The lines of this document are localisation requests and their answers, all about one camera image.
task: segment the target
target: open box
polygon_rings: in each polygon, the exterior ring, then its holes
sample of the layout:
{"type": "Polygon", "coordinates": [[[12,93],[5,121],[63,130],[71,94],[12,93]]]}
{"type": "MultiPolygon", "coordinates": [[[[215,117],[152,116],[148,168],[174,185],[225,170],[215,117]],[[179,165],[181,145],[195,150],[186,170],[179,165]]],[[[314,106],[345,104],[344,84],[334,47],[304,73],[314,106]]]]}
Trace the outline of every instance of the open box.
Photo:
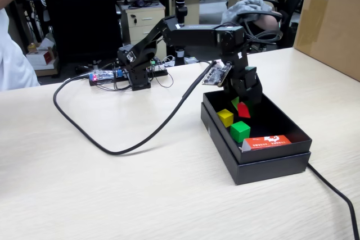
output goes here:
{"type": "Polygon", "coordinates": [[[245,119],[238,117],[222,90],[204,93],[201,119],[237,185],[297,174],[306,169],[311,138],[265,95],[261,104],[254,107],[254,116],[245,119]],[[217,115],[222,109],[234,114],[234,123],[245,122],[251,128],[251,138],[285,135],[291,144],[242,152],[239,148],[242,142],[232,139],[230,128],[225,128],[217,115]]]}

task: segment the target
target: wooden table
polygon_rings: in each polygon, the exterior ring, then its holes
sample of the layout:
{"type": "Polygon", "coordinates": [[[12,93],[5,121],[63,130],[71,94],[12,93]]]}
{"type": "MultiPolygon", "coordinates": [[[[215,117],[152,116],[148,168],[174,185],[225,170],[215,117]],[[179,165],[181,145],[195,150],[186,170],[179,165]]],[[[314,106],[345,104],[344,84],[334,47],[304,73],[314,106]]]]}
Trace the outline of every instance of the wooden table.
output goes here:
{"type": "MultiPolygon", "coordinates": [[[[360,83],[292,48],[250,55],[249,64],[313,139],[311,164],[359,215],[360,83]]],[[[171,88],[154,80],[138,92],[76,81],[58,102],[121,150],[157,128],[205,67],[170,68],[171,88]]],[[[234,185],[200,119],[202,93],[216,87],[197,86],[157,136],[114,157],[55,109],[58,86],[0,93],[0,239],[353,239],[347,205],[309,170],[234,185]]]]}

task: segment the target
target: robotic arm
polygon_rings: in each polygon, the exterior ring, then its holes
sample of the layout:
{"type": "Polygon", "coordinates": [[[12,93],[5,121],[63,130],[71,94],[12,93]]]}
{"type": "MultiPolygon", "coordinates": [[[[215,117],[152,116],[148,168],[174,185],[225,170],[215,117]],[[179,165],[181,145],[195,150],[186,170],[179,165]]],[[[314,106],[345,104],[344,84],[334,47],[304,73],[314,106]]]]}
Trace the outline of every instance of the robotic arm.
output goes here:
{"type": "Polygon", "coordinates": [[[248,67],[244,28],[232,25],[188,25],[181,28],[175,16],[161,19],[146,38],[129,52],[118,52],[120,65],[129,72],[128,77],[133,90],[150,87],[146,68],[150,67],[150,61],[156,55],[156,45],[161,36],[169,46],[219,48],[221,60],[229,70],[218,86],[224,87],[230,99],[240,97],[243,101],[260,103],[262,85],[256,67],[248,67]]]}

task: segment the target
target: red block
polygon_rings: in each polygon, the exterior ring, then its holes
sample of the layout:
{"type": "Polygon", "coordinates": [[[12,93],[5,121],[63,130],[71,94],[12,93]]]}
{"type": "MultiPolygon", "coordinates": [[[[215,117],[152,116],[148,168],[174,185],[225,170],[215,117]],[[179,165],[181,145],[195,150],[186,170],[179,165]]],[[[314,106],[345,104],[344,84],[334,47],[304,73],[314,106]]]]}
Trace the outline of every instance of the red block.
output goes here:
{"type": "Polygon", "coordinates": [[[245,103],[240,102],[237,104],[237,111],[239,117],[250,118],[249,109],[245,103]]]}

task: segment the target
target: black chair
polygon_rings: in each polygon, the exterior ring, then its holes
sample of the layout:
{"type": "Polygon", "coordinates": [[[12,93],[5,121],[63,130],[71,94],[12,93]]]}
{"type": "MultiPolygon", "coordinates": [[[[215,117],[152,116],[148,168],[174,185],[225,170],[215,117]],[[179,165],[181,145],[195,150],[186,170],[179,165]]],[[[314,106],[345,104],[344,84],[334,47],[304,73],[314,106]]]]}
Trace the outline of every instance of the black chair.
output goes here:
{"type": "Polygon", "coordinates": [[[122,46],[115,0],[46,0],[61,62],[116,58],[122,46]]]}
{"type": "MultiPolygon", "coordinates": [[[[277,21],[279,21],[279,19],[281,19],[280,30],[282,31],[283,36],[282,36],[282,39],[279,40],[276,44],[279,49],[292,47],[294,45],[294,40],[295,40],[295,36],[296,36],[297,24],[293,24],[290,27],[290,21],[291,21],[291,17],[293,16],[293,13],[295,12],[296,8],[298,7],[299,4],[301,4],[301,2],[303,0],[286,0],[284,3],[280,3],[280,2],[277,2],[274,0],[265,0],[265,1],[271,2],[277,8],[277,11],[279,13],[281,13],[281,16],[279,17],[279,15],[275,15],[274,13],[249,11],[246,13],[237,14],[239,17],[238,18],[239,21],[243,21],[244,19],[246,19],[246,17],[249,14],[260,14],[260,15],[267,14],[267,15],[271,15],[271,16],[275,17],[277,21]]],[[[263,29],[257,27],[256,25],[254,25],[252,23],[249,23],[249,28],[254,35],[259,34],[264,31],[263,29]]]]}

